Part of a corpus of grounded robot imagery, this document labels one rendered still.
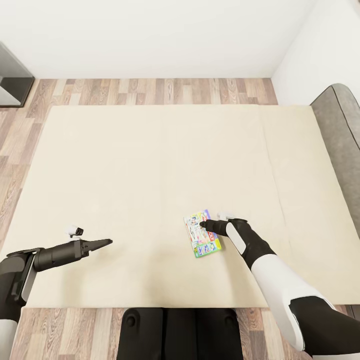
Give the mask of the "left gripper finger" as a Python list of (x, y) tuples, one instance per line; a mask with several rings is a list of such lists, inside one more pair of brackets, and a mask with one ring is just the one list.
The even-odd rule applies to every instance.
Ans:
[(93, 251), (110, 243), (112, 243), (111, 239), (85, 241), (80, 245), (82, 256), (85, 256), (88, 251)]

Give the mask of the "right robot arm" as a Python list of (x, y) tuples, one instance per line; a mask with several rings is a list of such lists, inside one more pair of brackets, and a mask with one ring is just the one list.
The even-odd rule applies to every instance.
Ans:
[(246, 219), (220, 210), (217, 220), (199, 223), (229, 237), (254, 276), (279, 331), (298, 352), (313, 360), (360, 360), (360, 321), (336, 308), (303, 280)]

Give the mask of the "board game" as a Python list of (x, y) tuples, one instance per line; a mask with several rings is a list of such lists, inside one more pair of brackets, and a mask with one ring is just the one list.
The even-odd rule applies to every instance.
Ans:
[(222, 246), (216, 233), (200, 226), (202, 221), (211, 220), (208, 209), (183, 217), (196, 258), (220, 251)]

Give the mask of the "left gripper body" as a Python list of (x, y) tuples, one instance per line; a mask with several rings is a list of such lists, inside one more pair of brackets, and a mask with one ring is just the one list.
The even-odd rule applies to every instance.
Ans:
[(87, 240), (76, 240), (65, 244), (56, 245), (52, 251), (52, 261), (54, 267), (60, 267), (81, 260), (89, 256), (89, 251), (82, 256), (81, 245)]

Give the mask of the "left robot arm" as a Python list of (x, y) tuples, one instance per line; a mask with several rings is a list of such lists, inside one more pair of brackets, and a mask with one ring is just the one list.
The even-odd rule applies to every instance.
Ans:
[(79, 261), (88, 257), (89, 251), (112, 243), (111, 239), (73, 237), (84, 232), (73, 225), (64, 232), (68, 243), (12, 252), (0, 262), (0, 360), (10, 360), (21, 308), (27, 304), (37, 273)]

